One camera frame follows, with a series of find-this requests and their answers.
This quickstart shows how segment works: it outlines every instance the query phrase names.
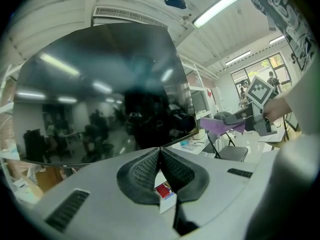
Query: white ceiling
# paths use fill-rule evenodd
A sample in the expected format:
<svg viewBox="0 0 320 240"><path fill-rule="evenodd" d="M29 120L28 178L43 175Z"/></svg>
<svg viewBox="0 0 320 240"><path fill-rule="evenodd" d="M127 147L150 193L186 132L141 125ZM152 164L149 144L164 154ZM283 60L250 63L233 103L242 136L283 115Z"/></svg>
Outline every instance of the white ceiling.
<svg viewBox="0 0 320 240"><path fill-rule="evenodd" d="M95 6L130 10L166 24L183 60L196 62L212 78L226 72L226 61L248 50L254 55L281 35L269 31L267 18L250 0L238 0L195 29L190 22L218 0L185 1L188 7L181 10L163 0L26 0L3 37L0 70L3 73L9 64L20 64L56 39L92 26Z"/></svg>

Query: red object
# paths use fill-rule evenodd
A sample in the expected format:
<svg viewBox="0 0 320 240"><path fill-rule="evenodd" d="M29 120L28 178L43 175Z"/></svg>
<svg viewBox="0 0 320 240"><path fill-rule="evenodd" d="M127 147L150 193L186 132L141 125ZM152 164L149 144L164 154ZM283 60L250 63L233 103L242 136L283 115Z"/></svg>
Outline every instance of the red object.
<svg viewBox="0 0 320 240"><path fill-rule="evenodd" d="M161 184L160 186L157 186L155 189L156 191L158 191L158 193L162 198L165 198L170 195L170 191L163 184Z"/></svg>

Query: air conditioning vent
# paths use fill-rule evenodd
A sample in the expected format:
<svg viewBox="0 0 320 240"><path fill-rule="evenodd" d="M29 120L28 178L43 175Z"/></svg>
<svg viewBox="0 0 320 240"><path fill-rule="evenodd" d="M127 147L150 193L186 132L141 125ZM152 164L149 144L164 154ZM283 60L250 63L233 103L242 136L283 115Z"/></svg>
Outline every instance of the air conditioning vent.
<svg viewBox="0 0 320 240"><path fill-rule="evenodd" d="M96 6L93 12L93 17L108 17L108 18L117 18L125 19L133 22L156 25L163 28L168 28L167 25L162 22L155 20L153 18L141 15L136 12L131 12L127 10L108 8L103 6Z"/></svg>
<svg viewBox="0 0 320 240"><path fill-rule="evenodd" d="M46 219L51 227L63 232L84 201L89 196L88 192L75 190L66 200Z"/></svg>

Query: large black screen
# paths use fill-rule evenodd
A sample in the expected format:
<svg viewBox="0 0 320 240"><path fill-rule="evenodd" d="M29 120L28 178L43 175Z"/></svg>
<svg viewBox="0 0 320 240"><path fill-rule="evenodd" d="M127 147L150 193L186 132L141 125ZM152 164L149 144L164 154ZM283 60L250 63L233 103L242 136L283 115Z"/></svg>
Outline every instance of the large black screen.
<svg viewBox="0 0 320 240"><path fill-rule="evenodd" d="M70 33L21 68L13 126L20 158L80 165L167 146L197 131L164 27L115 23Z"/></svg>

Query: purple object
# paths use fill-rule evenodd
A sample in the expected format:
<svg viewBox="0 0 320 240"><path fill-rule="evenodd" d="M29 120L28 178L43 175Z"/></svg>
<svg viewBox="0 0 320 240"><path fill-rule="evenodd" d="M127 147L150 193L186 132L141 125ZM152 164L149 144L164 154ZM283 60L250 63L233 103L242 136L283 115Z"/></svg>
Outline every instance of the purple object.
<svg viewBox="0 0 320 240"><path fill-rule="evenodd" d="M220 136L226 133L230 129L234 129L235 131L243 134L245 131L245 121L241 123L234 123L231 125L225 125L223 120L211 119L202 117L200 119L200 126L204 129L213 132L214 134Z"/></svg>

